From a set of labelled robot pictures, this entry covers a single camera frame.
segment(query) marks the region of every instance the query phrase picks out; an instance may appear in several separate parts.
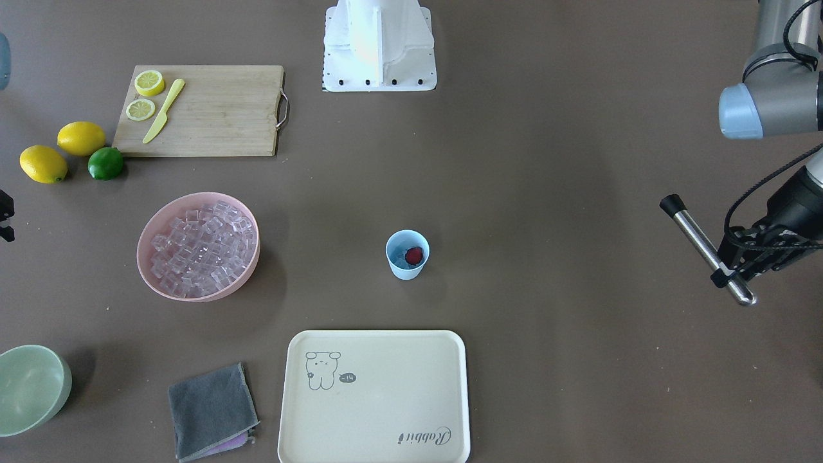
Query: gray towel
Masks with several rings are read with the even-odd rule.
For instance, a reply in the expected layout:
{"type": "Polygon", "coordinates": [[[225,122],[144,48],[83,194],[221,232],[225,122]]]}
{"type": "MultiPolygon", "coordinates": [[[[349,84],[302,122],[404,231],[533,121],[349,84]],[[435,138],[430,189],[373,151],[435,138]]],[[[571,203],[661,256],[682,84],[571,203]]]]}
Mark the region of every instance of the gray towel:
{"type": "Polygon", "coordinates": [[[237,363],[169,387],[180,463],[240,447],[260,421],[237,363]]]}

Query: yellow plastic knife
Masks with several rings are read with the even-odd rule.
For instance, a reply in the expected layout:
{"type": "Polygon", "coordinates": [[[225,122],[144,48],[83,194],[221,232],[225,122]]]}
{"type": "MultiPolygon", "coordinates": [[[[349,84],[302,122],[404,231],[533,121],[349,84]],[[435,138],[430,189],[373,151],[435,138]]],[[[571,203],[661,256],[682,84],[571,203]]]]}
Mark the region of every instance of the yellow plastic knife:
{"type": "Polygon", "coordinates": [[[166,121],[169,120],[169,116],[165,115],[165,113],[169,110],[171,104],[174,103],[174,98],[177,98],[177,95],[179,95],[180,91],[183,90],[183,85],[185,84],[186,82],[183,79],[175,79],[174,83],[171,84],[169,95],[165,97],[163,106],[161,106],[160,111],[157,112],[155,121],[151,123],[148,133],[146,133],[146,136],[143,137],[144,143],[149,143],[163,129],[166,121]]]}

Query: black cable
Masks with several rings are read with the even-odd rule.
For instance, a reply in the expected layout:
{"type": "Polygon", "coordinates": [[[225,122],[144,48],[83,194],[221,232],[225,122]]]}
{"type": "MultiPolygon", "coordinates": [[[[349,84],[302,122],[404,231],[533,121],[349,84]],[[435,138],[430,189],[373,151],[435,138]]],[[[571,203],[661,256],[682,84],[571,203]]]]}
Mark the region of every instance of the black cable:
{"type": "Polygon", "coordinates": [[[801,63],[808,64],[811,66],[811,70],[814,71],[817,69],[817,58],[811,56],[810,54],[800,53],[794,49],[791,42],[788,41],[788,30],[792,28],[792,24],[803,13],[803,10],[809,8],[811,5],[819,2],[820,0],[809,0],[808,2],[803,3],[797,11],[788,19],[786,22],[786,27],[783,29],[783,46],[786,47],[786,51],[791,54],[795,59],[799,60],[801,63]]]}
{"type": "Polygon", "coordinates": [[[740,204],[744,200],[746,200],[746,198],[748,198],[749,195],[754,193],[756,189],[758,189],[761,186],[765,185],[766,182],[768,182],[769,180],[772,180],[774,177],[784,173],[788,169],[791,169],[793,166],[795,166],[800,161],[802,161],[802,160],[806,159],[807,157],[811,156],[812,154],[820,151],[822,148],[823,148],[823,143],[817,145],[816,147],[810,149],[807,152],[804,152],[802,155],[794,158],[793,160],[791,160],[785,166],[780,167],[778,170],[772,172],[769,176],[767,176],[763,180],[757,182],[754,186],[749,188],[749,190],[747,192],[745,192],[743,194],[743,196],[741,196],[737,201],[735,201],[734,204],[732,204],[732,207],[729,208],[728,212],[726,213],[726,218],[723,220],[723,234],[726,236],[726,238],[728,239],[728,241],[730,243],[732,243],[733,245],[735,245],[735,246],[737,246],[738,248],[741,248],[741,249],[757,250],[757,251],[764,251],[764,250],[819,250],[819,249],[823,249],[823,245],[802,245],[802,246],[754,246],[754,245],[748,245],[748,244],[738,240],[737,237],[734,236],[734,233],[732,233],[732,229],[729,226],[729,224],[732,222],[732,214],[734,214],[734,211],[736,211],[737,207],[740,206],[740,204]]]}

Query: strawberry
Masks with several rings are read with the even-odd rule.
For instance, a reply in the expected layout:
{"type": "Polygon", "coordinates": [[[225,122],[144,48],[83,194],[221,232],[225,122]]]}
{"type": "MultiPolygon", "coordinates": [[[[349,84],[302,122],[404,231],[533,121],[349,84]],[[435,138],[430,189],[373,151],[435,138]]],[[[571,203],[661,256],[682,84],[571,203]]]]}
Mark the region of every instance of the strawberry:
{"type": "Polygon", "coordinates": [[[417,265],[423,260],[423,249],[419,246],[406,251],[406,262],[409,265],[417,265]]]}

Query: pink bowl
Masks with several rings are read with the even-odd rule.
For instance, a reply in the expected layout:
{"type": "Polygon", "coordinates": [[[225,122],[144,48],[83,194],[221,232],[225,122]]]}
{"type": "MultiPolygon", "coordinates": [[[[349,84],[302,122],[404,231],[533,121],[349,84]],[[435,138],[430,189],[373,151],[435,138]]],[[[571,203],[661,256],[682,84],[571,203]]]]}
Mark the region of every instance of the pink bowl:
{"type": "Polygon", "coordinates": [[[149,286],[149,288],[153,289],[154,292],[160,294],[163,297],[168,297],[169,299],[173,299],[175,301],[183,301],[183,302],[208,302],[208,301],[215,301],[222,297],[226,297],[231,293],[235,292],[243,286],[243,283],[246,283],[246,280],[252,275],[254,271],[254,267],[257,266],[258,259],[260,258],[260,232],[258,230],[257,220],[254,219],[254,214],[252,214],[251,210],[246,207],[245,204],[241,203],[238,199],[232,198],[228,194],[223,193],[213,193],[213,192],[202,192],[202,193],[192,193],[187,194],[182,198],[177,198],[171,203],[166,204],[163,208],[151,218],[146,226],[143,228],[143,232],[140,234],[140,239],[137,240],[137,270],[140,272],[140,276],[143,278],[143,281],[149,286]],[[254,256],[252,257],[251,264],[246,270],[237,278],[232,284],[229,286],[221,289],[218,292],[214,292],[209,294],[208,296],[203,297],[175,297],[169,294],[166,294],[159,288],[160,280],[151,273],[151,257],[155,254],[155,248],[151,245],[151,239],[154,238],[155,235],[158,233],[164,232],[168,226],[171,219],[175,217],[182,217],[182,214],[188,208],[200,208],[204,204],[208,203],[216,203],[217,201],[224,201],[238,210],[240,210],[243,215],[249,218],[252,221],[252,226],[254,229],[254,234],[257,236],[257,244],[254,247],[254,256]]]}

